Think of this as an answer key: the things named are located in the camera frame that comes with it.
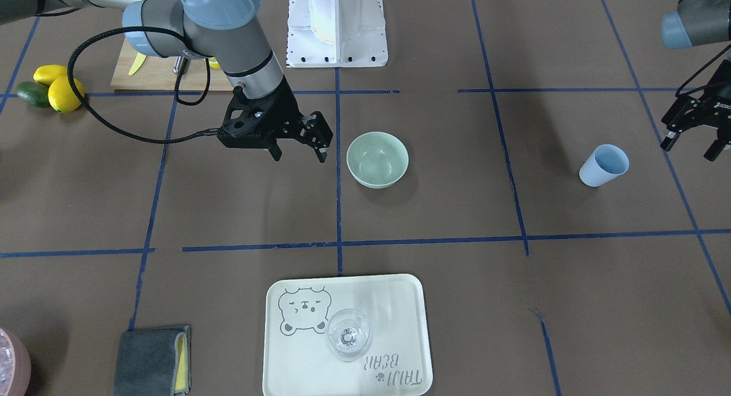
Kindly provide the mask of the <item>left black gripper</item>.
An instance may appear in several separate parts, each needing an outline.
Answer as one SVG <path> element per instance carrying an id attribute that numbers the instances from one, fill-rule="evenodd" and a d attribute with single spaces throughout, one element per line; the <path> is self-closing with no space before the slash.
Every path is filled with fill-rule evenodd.
<path id="1" fill-rule="evenodd" d="M 676 97 L 661 118 L 661 123 L 667 130 L 665 138 L 661 141 L 661 148 L 665 152 L 671 151 L 683 132 L 701 126 L 716 128 L 718 135 L 726 135 L 716 138 L 711 143 L 703 154 L 706 160 L 715 161 L 730 148 L 729 76 L 730 63 L 725 59 L 711 76 L 700 97 L 695 98 L 689 93 L 682 93 Z"/>

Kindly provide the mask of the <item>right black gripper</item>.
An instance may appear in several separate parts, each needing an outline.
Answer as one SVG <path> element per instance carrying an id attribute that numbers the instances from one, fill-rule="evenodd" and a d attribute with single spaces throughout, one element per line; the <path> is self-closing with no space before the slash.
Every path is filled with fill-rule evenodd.
<path id="1" fill-rule="evenodd" d="M 271 93 L 251 99 L 242 87 L 235 87 L 217 138 L 229 148 L 267 149 L 279 162 L 283 152 L 278 139 L 292 139 L 311 147 L 325 163 L 332 142 L 332 130 L 321 112 L 303 117 L 286 79 Z"/>

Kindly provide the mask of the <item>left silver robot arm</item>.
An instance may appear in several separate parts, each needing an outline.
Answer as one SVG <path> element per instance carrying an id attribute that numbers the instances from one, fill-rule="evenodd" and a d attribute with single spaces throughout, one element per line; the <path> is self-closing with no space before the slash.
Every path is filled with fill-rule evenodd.
<path id="1" fill-rule="evenodd" d="M 668 49 L 729 43 L 729 0 L 678 0 L 663 16 L 661 40 Z M 716 138 L 703 157 L 713 162 L 730 144 L 729 46 L 695 71 L 674 94 L 661 118 L 666 127 L 660 147 L 671 151 L 680 136 L 695 127 L 709 127 Z"/>

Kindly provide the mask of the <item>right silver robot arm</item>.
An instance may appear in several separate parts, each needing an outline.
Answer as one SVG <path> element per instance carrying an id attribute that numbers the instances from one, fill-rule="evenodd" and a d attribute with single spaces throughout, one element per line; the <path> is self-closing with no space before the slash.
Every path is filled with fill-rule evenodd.
<path id="1" fill-rule="evenodd" d="M 149 57 L 216 58 L 232 86 L 221 127 L 177 139 L 215 136 L 228 148 L 264 149 L 274 160 L 278 141 L 295 140 L 326 161 L 332 130 L 321 112 L 304 115 L 282 66 L 259 23 L 260 0 L 2 0 L 2 24 L 86 6 L 121 10 L 122 25 L 91 37 L 71 53 L 66 76 L 73 80 L 81 52 L 123 34 Z"/>

